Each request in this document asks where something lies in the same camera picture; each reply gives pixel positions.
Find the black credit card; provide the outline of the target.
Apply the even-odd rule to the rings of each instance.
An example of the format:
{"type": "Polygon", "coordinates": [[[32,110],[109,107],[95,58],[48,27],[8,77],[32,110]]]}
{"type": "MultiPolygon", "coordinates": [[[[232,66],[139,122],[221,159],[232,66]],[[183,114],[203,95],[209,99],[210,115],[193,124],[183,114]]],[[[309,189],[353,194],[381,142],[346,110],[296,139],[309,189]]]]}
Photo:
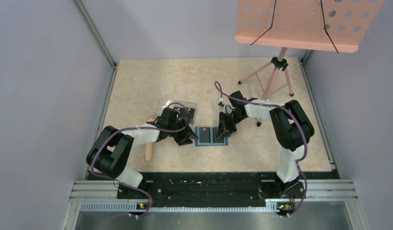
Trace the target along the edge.
{"type": "Polygon", "coordinates": [[[213,128],[213,143],[222,144],[224,142],[223,138],[218,137],[218,127],[213,128]]]}
{"type": "Polygon", "coordinates": [[[211,129],[210,127],[199,127],[199,143],[210,144],[211,143],[211,129]]]}

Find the blue leather card holder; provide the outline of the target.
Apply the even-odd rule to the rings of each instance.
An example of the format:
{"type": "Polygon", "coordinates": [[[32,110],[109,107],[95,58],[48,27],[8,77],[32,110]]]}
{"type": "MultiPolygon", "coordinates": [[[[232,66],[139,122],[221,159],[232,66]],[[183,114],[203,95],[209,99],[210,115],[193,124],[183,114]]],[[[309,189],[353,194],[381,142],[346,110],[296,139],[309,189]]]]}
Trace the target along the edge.
{"type": "MultiPolygon", "coordinates": [[[[195,146],[196,147],[212,147],[212,146],[228,146],[228,137],[224,138],[224,142],[222,144],[215,144],[213,143],[213,126],[210,126],[211,129],[211,143],[210,144],[201,144],[199,143],[199,139],[197,139],[195,141],[195,146]]],[[[198,135],[199,137],[199,126],[195,127],[195,133],[198,135]]]]}

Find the clear acrylic card box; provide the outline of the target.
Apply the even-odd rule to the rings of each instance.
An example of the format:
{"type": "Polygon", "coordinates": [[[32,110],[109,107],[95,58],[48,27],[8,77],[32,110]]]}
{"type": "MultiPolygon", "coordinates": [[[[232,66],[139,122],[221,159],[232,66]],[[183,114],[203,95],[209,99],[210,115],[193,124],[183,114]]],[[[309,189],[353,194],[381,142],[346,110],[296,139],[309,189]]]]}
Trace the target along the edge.
{"type": "Polygon", "coordinates": [[[162,114],[164,108],[169,107],[178,111],[181,117],[184,117],[190,125],[194,124],[196,117],[197,104],[194,102],[175,101],[168,99],[159,99],[155,115],[162,114]]]}

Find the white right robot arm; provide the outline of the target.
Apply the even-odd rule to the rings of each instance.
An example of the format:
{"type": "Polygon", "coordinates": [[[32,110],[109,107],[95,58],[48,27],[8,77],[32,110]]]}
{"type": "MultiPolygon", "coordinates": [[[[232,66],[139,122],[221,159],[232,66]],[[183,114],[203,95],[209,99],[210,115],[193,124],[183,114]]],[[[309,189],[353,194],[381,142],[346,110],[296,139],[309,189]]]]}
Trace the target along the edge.
{"type": "Polygon", "coordinates": [[[287,197],[299,183],[298,163],[307,154],[307,144],[314,135],[314,127],[297,100],[284,104],[246,99],[241,91],[228,97],[231,108],[219,113],[215,139],[222,139],[237,131],[236,125],[247,118],[268,120],[281,146],[281,161],[276,170],[274,187],[269,195],[287,197]]]}

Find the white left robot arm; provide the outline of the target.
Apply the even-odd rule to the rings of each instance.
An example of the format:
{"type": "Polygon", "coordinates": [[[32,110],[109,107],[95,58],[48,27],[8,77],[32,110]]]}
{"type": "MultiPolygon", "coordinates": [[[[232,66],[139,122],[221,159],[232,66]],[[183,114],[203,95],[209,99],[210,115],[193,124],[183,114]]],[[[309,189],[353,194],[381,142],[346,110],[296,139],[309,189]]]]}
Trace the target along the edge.
{"type": "Polygon", "coordinates": [[[141,198],[148,194],[147,185],[142,182],[143,175],[127,165],[130,151],[133,147],[166,138],[173,138],[183,146],[193,143],[198,136],[191,129],[186,115],[166,107],[156,119],[139,126],[105,127],[87,154],[86,163],[93,175],[116,180],[135,198],[141,198]]]}

